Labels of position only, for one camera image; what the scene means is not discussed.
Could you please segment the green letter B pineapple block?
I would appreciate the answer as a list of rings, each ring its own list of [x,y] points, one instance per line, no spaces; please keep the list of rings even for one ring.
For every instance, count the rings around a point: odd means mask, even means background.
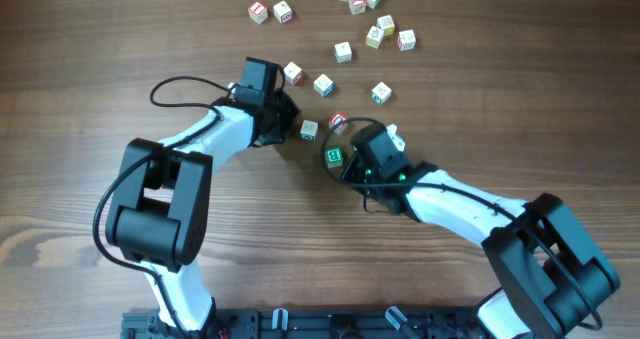
[[[333,147],[326,150],[325,159],[328,168],[340,167],[344,163],[344,156],[340,147]]]

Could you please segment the red letter U block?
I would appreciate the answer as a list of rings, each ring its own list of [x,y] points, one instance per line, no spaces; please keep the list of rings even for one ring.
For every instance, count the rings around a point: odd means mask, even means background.
[[[329,119],[328,128],[332,129],[334,134],[342,135],[349,125],[347,120],[348,117],[345,114],[336,111]]]

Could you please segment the green letter V block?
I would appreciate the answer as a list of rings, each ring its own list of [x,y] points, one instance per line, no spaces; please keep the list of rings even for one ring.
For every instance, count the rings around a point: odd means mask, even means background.
[[[304,120],[301,124],[300,136],[303,140],[315,141],[319,125],[317,122]]]

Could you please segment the letter A soccer block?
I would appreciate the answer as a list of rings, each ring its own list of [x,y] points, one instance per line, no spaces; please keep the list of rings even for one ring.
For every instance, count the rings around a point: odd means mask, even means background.
[[[371,98],[378,104],[384,104],[392,94],[392,90],[384,82],[379,82],[371,91]]]

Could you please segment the blue letter P yarn block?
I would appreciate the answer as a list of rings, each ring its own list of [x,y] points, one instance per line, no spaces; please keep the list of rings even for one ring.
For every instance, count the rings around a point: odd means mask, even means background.
[[[325,74],[321,74],[313,82],[314,90],[322,97],[328,97],[334,89],[334,82]]]

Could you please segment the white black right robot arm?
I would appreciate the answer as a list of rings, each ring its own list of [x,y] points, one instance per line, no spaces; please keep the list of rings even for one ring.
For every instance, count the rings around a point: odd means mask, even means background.
[[[490,338],[563,338],[603,326],[599,306],[619,276],[558,197],[499,197],[463,184],[437,166],[412,165],[401,152],[356,152],[345,185],[484,251],[500,283],[475,309],[471,331]]]

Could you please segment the yellow letter C block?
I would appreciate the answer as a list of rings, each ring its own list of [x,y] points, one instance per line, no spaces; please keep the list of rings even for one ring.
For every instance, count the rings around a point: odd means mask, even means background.
[[[283,71],[286,81],[293,86],[297,85],[304,76],[303,70],[294,62],[289,62]]]

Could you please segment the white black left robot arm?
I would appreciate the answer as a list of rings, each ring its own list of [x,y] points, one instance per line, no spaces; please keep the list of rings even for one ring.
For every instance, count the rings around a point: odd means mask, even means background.
[[[206,234],[213,172],[251,146],[281,144],[300,110],[282,90],[238,87],[184,132],[159,142],[134,139],[93,221],[96,247],[120,249],[115,264],[143,273],[159,303],[152,335],[214,338],[216,305],[197,254]]]

